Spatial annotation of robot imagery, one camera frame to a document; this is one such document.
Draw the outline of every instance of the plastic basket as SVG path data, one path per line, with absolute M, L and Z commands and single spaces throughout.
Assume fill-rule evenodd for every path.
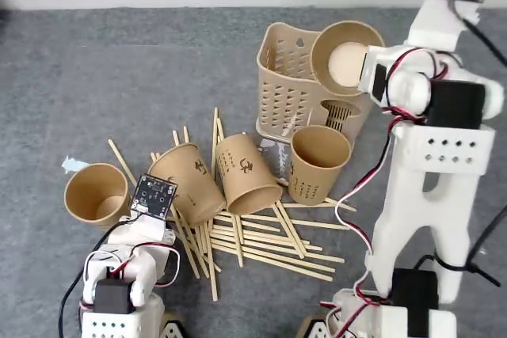
M 268 27 L 257 55 L 262 136 L 290 142 L 301 127 L 326 125 L 354 144 L 372 107 L 367 94 L 337 95 L 315 81 L 311 49 L 320 32 L 285 23 Z

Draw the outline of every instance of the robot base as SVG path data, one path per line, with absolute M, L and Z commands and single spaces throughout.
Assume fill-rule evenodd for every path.
M 376 295 L 371 291 L 364 293 L 370 297 Z M 363 301 L 357 298 L 351 289 L 337 292 L 333 297 L 333 303 L 341 306 L 341 311 L 337 313 L 339 322 L 330 319 L 330 327 L 334 332 L 363 305 Z M 400 306 L 369 306 L 350 325 L 349 330 L 360 338 L 407 338 L 408 310 Z M 352 338 L 353 335 L 347 332 L 345 337 Z M 428 338 L 456 337 L 456 316 L 444 310 L 430 310 Z
M 164 304 L 151 294 L 147 304 L 130 314 L 86 312 L 82 317 L 83 338 L 185 338 L 176 321 L 163 321 Z

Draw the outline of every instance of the paper cup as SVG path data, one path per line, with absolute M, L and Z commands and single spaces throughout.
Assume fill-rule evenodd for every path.
M 177 184 L 174 204 L 190 226 L 206 222 L 226 206 L 195 144 L 189 142 L 168 150 L 148 173 Z
M 298 130 L 291 141 L 290 196 L 308 206 L 323 202 L 351 152 L 349 140 L 333 128 L 309 126 Z
M 384 46 L 382 36 L 360 21 L 341 21 L 318 35 L 311 49 L 315 79 L 335 95 L 356 96 L 368 46 Z
M 251 214 L 270 207 L 282 196 L 259 150 L 248 135 L 232 135 L 216 147 L 229 212 Z
M 69 180 L 64 202 L 77 220 L 107 230 L 122 215 L 130 215 L 127 178 L 110 164 L 89 165 Z

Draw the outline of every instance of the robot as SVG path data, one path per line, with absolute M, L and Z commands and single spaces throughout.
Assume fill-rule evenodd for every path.
M 395 147 L 383 211 L 366 241 L 367 271 L 353 289 L 334 295 L 325 329 L 331 336 L 457 336 L 456 317 L 439 305 L 456 300 L 468 269 L 467 226 L 495 136 L 482 122 L 504 103 L 498 82 L 465 70 L 453 53 L 459 34 L 478 23 L 478 1 L 425 0 L 403 45 L 368 47 L 358 88 L 397 116 L 388 131 Z M 384 153 L 389 142 L 388 136 Z M 425 192 L 427 173 L 439 178 Z M 433 271 L 396 268 L 398 254 L 423 226 L 435 242 Z M 369 272 L 377 292 L 360 290 Z
M 122 217 L 106 233 L 107 241 L 86 258 L 79 306 L 83 338 L 185 337 L 180 323 L 164 314 L 163 301 L 154 293 L 156 287 L 170 286 L 179 272 L 176 235 L 166 225 L 176 189 L 169 181 L 142 175 L 130 217 Z M 175 273 L 172 280 L 162 282 L 166 267 L 175 268 Z

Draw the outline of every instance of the tipped over paper cup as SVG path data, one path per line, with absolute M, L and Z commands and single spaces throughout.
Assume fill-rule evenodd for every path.
M 168 150 L 148 173 L 177 184 L 174 205 L 190 226 L 206 222 L 226 206 L 195 144 L 188 142 Z
M 216 161 L 230 213 L 251 214 L 282 196 L 282 188 L 248 135 L 232 135 L 220 142 Z

